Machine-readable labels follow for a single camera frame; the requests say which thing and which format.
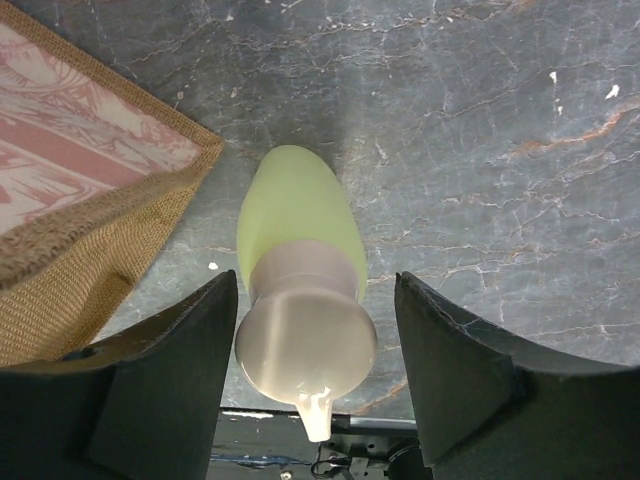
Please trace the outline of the brown canvas tote bag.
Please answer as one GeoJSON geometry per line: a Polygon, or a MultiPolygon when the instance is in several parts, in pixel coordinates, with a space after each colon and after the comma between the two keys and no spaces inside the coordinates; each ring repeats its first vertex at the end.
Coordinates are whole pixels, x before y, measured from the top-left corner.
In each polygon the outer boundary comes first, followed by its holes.
{"type": "Polygon", "coordinates": [[[223,141],[1,5],[1,362],[88,344],[166,243],[223,141]]]}

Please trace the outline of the large green beige-cap bottle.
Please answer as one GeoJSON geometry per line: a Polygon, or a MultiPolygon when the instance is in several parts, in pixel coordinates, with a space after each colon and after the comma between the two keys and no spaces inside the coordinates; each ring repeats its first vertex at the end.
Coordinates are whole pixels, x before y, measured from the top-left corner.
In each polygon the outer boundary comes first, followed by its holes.
{"type": "Polygon", "coordinates": [[[310,441],[324,442],[334,402],[371,371],[377,335],[362,306],[365,248],[318,155],[294,145],[265,155],[241,206],[236,252],[250,299],[237,363],[257,391],[296,408],[310,441]]]}

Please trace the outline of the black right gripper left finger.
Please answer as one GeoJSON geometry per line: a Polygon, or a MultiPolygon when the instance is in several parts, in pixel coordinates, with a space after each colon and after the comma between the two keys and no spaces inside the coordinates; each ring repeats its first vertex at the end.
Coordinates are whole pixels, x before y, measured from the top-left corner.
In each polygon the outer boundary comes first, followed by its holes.
{"type": "Polygon", "coordinates": [[[1,371],[5,479],[202,479],[238,309],[233,271],[105,340],[1,371]]]}

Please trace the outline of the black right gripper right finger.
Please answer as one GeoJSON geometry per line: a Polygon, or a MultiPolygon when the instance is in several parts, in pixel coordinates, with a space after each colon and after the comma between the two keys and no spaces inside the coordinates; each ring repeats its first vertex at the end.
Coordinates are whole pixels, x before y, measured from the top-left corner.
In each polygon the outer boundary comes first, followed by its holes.
{"type": "Polygon", "coordinates": [[[519,337],[397,276],[422,457],[437,479],[635,479],[639,371],[519,337]]]}

